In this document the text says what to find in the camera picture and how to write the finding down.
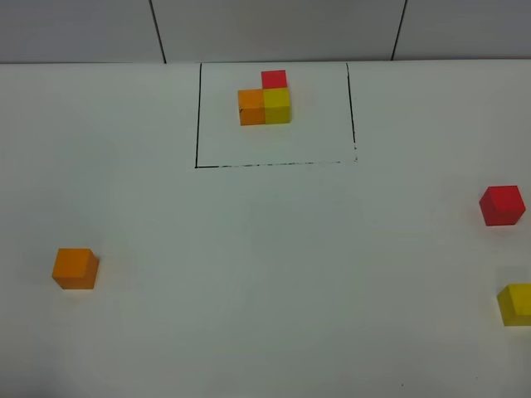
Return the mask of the orange template cube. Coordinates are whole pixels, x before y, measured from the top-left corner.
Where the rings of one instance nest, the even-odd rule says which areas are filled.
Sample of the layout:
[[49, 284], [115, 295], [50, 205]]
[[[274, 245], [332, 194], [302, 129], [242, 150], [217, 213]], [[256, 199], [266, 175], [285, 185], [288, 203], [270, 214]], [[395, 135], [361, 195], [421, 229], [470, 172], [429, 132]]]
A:
[[265, 124], [263, 89], [239, 90], [238, 109], [241, 126]]

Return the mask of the yellow template cube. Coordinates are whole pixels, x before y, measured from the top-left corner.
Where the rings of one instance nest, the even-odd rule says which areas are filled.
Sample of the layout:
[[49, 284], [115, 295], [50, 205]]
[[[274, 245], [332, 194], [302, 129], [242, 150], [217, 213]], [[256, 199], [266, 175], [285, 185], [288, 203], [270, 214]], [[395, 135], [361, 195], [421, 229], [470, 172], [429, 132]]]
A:
[[287, 124], [291, 121], [289, 89], [263, 89], [266, 124]]

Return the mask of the red template cube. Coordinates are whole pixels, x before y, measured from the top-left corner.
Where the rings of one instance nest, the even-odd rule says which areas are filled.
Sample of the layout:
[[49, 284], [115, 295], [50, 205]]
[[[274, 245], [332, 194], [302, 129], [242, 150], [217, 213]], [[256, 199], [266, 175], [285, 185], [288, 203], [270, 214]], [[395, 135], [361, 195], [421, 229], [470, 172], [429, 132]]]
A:
[[265, 70], [261, 72], [262, 88], [279, 89], [287, 88], [287, 76], [285, 70]]

